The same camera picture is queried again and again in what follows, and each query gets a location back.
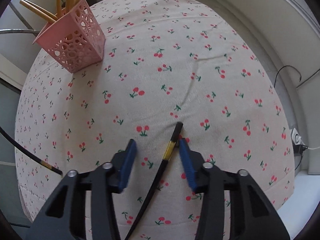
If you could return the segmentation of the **cherry print tablecloth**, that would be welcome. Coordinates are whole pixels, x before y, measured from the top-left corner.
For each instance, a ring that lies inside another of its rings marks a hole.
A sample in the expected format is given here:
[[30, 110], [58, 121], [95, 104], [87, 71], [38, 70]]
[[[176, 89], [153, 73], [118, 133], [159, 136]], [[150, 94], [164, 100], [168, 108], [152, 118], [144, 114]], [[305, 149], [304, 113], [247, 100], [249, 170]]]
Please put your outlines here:
[[248, 44], [195, 0], [104, 0], [91, 8], [103, 61], [69, 73], [46, 51], [18, 104], [15, 139], [63, 172], [95, 169], [137, 143], [115, 195], [121, 237], [140, 210], [178, 121], [189, 147], [222, 170], [247, 170], [280, 208], [294, 191], [289, 126]]

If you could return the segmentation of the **black chopstick with gold band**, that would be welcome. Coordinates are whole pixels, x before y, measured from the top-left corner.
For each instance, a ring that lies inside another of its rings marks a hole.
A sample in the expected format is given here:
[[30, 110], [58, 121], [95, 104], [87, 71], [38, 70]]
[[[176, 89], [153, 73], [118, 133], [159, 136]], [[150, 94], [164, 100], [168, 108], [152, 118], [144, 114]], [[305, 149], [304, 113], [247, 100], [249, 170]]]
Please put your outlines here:
[[159, 182], [164, 174], [164, 171], [165, 169], [167, 168], [167, 165], [169, 163], [169, 160], [172, 156], [172, 153], [174, 151], [174, 148], [176, 146], [176, 143], [179, 139], [179, 135], [180, 135], [180, 132], [182, 130], [182, 127], [183, 127], [183, 123], [182, 122], [177, 122], [176, 123], [176, 126], [175, 126], [175, 129], [174, 129], [174, 132], [170, 138], [170, 141], [167, 145], [167, 148], [164, 152], [164, 155], [163, 155], [163, 158], [162, 158], [162, 161], [161, 161], [161, 164], [157, 170], [157, 173], [155, 175], [155, 178], [149, 188], [149, 191], [146, 195], [146, 198], [133, 222], [133, 224], [131, 225], [131, 228], [129, 229], [125, 239], [130, 239], [131, 235], [133, 234], [133, 232], [135, 231], [136, 227], [138, 226], [138, 223], [140, 222], [140, 220], [143, 218], [144, 216], [144, 213], [146, 212], [147, 208], [148, 208], [148, 205], [150, 204], [152, 198], [153, 198], [153, 195], [155, 194], [155, 191], [157, 189], [157, 186], [159, 185]]

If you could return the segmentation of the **white power strip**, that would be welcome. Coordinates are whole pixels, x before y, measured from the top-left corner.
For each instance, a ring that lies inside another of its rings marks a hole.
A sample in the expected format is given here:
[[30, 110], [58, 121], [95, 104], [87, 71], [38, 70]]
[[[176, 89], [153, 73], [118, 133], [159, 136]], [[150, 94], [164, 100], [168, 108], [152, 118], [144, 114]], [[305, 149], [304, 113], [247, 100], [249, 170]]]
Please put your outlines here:
[[290, 130], [290, 138], [293, 145], [302, 145], [302, 137], [298, 133], [296, 128]]

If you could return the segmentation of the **pink perforated utensil basket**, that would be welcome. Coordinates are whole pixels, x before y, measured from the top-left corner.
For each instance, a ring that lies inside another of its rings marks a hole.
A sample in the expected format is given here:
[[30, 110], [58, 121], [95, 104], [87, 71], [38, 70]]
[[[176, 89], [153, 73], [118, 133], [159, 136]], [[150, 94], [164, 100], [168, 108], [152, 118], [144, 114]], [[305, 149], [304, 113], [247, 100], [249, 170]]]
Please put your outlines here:
[[55, 23], [47, 23], [34, 42], [70, 73], [104, 57], [105, 35], [86, 0]]

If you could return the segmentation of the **metal rack tube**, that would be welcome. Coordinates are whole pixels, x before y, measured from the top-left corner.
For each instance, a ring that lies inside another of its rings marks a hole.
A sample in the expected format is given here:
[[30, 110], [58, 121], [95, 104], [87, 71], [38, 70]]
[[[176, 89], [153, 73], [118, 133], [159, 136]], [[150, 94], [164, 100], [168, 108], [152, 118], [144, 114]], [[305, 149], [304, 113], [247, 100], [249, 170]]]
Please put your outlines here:
[[40, 33], [39, 30], [33, 29], [1, 29], [0, 34], [33, 34], [37, 36]]

